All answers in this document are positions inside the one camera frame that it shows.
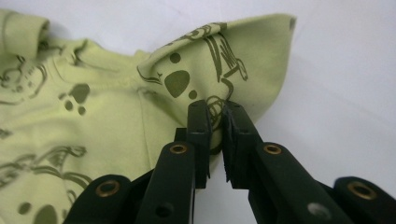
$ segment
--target dark green print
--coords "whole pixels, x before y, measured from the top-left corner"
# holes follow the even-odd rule
[[[88,95],[90,94],[90,86],[88,84],[77,84],[73,87],[73,89],[69,93],[62,93],[59,95],[60,100],[65,100],[64,108],[67,111],[73,111],[75,106],[73,105],[71,99],[73,98],[78,108],[78,113],[83,116],[86,112],[85,107],[82,105],[87,100]]]
[[[41,175],[51,175],[85,189],[92,180],[86,175],[64,171],[64,165],[68,158],[82,158],[86,152],[85,147],[79,146],[54,147],[40,157],[35,154],[26,154],[20,156],[14,162],[0,164],[0,190],[6,187],[12,188],[12,183],[17,181],[18,177],[29,174],[36,175],[37,178]],[[67,197],[64,197],[63,192],[60,192],[59,195],[54,195],[54,197],[64,197],[65,200],[72,204],[76,200],[77,194],[72,189],[66,189],[66,191]],[[58,223],[57,211],[53,205],[43,202],[43,205],[37,207],[36,212],[33,211],[35,210],[34,207],[34,204],[22,202],[16,209],[22,216],[34,216],[33,224]],[[63,217],[67,215],[66,210],[60,211],[60,213]]]
[[[178,53],[173,53],[169,56],[169,61],[171,63],[179,63],[181,61],[181,57]],[[175,71],[165,78],[164,84],[169,93],[174,98],[177,98],[189,86],[190,73],[185,70]]]
[[[35,98],[47,80],[44,65],[31,65],[17,56],[18,65],[0,75],[0,105],[18,105]]]
[[[235,73],[239,73],[243,80],[248,79],[244,63],[233,55],[230,44],[223,34],[209,36],[205,38],[204,41],[212,54],[218,82],[220,82],[222,77],[227,78]]]
[[[226,22],[212,22],[193,30],[186,35],[183,35],[181,38],[167,44],[166,46],[173,45],[179,40],[184,40],[184,39],[196,40],[225,30],[227,30]]]
[[[6,139],[10,135],[12,135],[12,132],[9,130],[0,129],[0,139]]]

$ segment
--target cartoon dog print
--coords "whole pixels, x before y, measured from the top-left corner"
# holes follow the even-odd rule
[[[46,68],[16,56],[16,67],[0,75],[0,105],[18,105],[35,98],[47,80]]]
[[[36,59],[3,55],[0,60],[13,65],[0,71],[0,105],[19,105],[37,97],[48,77],[40,60],[62,54],[63,50],[64,47],[50,46],[47,41],[43,41],[39,44]]]
[[[27,202],[22,201],[16,212],[21,216],[32,217],[33,223],[57,224],[58,220],[65,218],[68,207],[59,207],[56,203],[64,197],[64,201],[72,204],[78,192],[82,192],[92,181],[89,177],[74,172],[64,171],[66,159],[69,157],[81,158],[86,154],[85,147],[60,146],[54,147],[44,155],[37,157],[34,154],[26,154],[17,158],[14,162],[0,164],[0,190],[5,186],[12,187],[22,175],[39,175],[41,178],[60,178],[67,183],[66,197],[64,193],[53,195],[54,202]],[[36,194],[40,192],[40,187],[36,188]]]
[[[243,61],[233,54],[232,47],[221,32],[226,29],[227,23],[210,23],[200,27],[164,48],[186,39],[195,43],[204,41],[204,44],[191,43],[187,50],[177,49],[155,63],[149,74],[138,68],[143,80],[165,86],[170,96],[183,105],[197,98],[206,99],[214,131],[219,128],[224,101],[233,94],[231,77],[233,80],[234,76],[248,80]]]

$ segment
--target brass screw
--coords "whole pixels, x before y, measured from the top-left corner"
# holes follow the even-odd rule
[[[266,145],[266,146],[264,146],[264,151],[269,154],[277,155],[282,152],[282,149],[275,145]]]
[[[120,190],[120,183],[116,180],[107,180],[96,188],[99,197],[109,197]]]
[[[365,200],[373,200],[376,198],[375,191],[359,181],[350,182],[347,185],[347,188],[353,194],[355,194],[356,196],[361,197]]]
[[[177,144],[177,145],[171,146],[170,150],[172,153],[182,154],[187,151],[187,147],[184,145],[181,145],[181,144]]]

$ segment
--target white table surface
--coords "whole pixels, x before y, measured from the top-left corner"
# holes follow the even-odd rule
[[[0,7],[51,21],[52,35],[105,49],[154,51],[212,21],[297,16],[290,65],[274,105],[256,124],[317,180],[355,175],[396,197],[396,1],[22,1]],[[196,194],[195,223],[255,223],[248,192],[225,183],[222,158]]]

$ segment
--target fabric fold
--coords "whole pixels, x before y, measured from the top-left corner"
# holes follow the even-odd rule
[[[157,49],[137,70],[148,88],[168,98],[183,117],[190,103],[206,100],[216,154],[225,101],[241,104],[257,120],[279,94],[295,20],[273,14],[209,23]]]
[[[49,25],[42,17],[0,9],[0,53],[35,58],[39,42],[47,37]]]

